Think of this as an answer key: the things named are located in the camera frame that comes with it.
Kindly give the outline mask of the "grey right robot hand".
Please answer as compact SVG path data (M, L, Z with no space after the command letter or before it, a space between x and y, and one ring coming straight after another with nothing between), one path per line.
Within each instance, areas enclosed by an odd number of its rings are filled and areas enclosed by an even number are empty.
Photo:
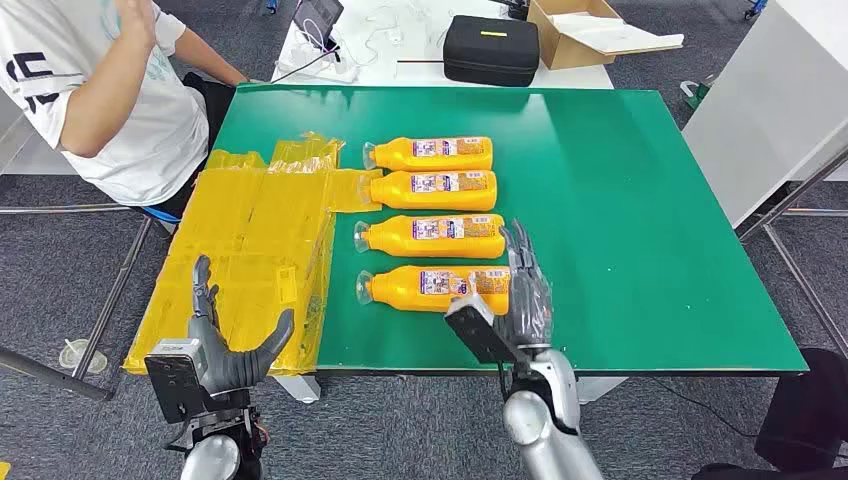
M532 241L518 218L499 229L505 240L510 281L509 309L501 330L519 349L552 346L553 307L550 284L539 266Z

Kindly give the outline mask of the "person's right hand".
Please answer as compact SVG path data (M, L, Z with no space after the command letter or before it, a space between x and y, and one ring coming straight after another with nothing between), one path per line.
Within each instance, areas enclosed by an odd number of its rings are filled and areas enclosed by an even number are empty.
M115 0L120 38L150 51L155 44L155 15L150 0Z

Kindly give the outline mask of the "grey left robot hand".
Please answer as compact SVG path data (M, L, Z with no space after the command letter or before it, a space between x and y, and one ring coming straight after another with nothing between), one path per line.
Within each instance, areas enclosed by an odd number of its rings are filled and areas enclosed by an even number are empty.
M251 388L262 381L294 331L294 310L283 310L276 328L256 348L233 351L219 329L215 296L218 288L209 285L210 259L199 255L192 269L193 316L188 336L203 347L206 371L200 384L211 395Z

